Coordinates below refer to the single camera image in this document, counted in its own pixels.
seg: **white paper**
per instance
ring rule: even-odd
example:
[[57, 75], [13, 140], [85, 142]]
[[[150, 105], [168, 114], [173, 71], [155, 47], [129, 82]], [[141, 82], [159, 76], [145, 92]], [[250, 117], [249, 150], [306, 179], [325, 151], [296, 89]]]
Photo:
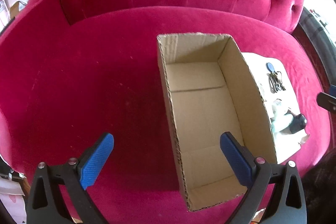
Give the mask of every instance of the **white paper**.
[[0, 194], [0, 199], [17, 224], [27, 222], [25, 201], [21, 195]]
[[271, 119], [274, 117], [273, 109], [272, 109], [272, 102], [264, 102], [268, 117]]
[[21, 185], [18, 182], [0, 177], [0, 199], [14, 221], [18, 224], [27, 222], [23, 195]]
[[[260, 92], [263, 93], [266, 109], [268, 110], [269, 108], [268, 103], [272, 104], [272, 102], [276, 99], [281, 99], [291, 108], [294, 114], [300, 114], [301, 112], [293, 86], [281, 61], [275, 58], [263, 57], [251, 52], [242, 52], [242, 54], [255, 81], [258, 83], [259, 90], [260, 87], [262, 87], [262, 91], [260, 90]], [[276, 71], [281, 71], [282, 83], [286, 90], [282, 90], [277, 93], [271, 92], [268, 79], [269, 71], [266, 68], [266, 63], [268, 62], [272, 63]], [[278, 163], [280, 164], [284, 162], [290, 156], [299, 151], [301, 148], [300, 144], [305, 143], [308, 137], [309, 135], [306, 134], [304, 129], [295, 134], [291, 134], [288, 128], [285, 128], [280, 132], [273, 133]]]
[[0, 177], [0, 193], [10, 195], [24, 195], [19, 182]]

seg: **metal screw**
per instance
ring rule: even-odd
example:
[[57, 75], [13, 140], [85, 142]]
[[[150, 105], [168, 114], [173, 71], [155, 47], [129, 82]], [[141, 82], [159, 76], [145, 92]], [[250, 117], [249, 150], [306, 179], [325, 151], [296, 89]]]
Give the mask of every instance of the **metal screw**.
[[43, 167], [45, 167], [45, 162], [40, 162], [38, 165], [38, 168], [42, 169]]
[[68, 160], [68, 163], [69, 163], [70, 165], [74, 165], [74, 164], [77, 163], [77, 159], [76, 159], [76, 158], [70, 158], [70, 159]]
[[288, 162], [288, 165], [289, 165], [290, 167], [295, 167], [295, 166], [296, 166], [295, 162], [293, 162], [292, 160], [290, 160], [290, 161]]
[[256, 158], [255, 161], [256, 161], [257, 163], [259, 163], [259, 164], [264, 164], [264, 163], [266, 162], [265, 159], [262, 158], [262, 157], [258, 157], [258, 158]]

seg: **open cardboard box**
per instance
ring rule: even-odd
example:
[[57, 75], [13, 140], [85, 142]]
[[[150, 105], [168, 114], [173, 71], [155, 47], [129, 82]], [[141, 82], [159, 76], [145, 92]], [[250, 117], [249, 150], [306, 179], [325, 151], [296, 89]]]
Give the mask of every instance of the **open cardboard box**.
[[276, 163], [268, 114], [256, 82], [228, 34], [157, 37], [180, 191], [190, 211], [246, 191], [223, 155], [219, 138], [230, 131], [254, 156]]

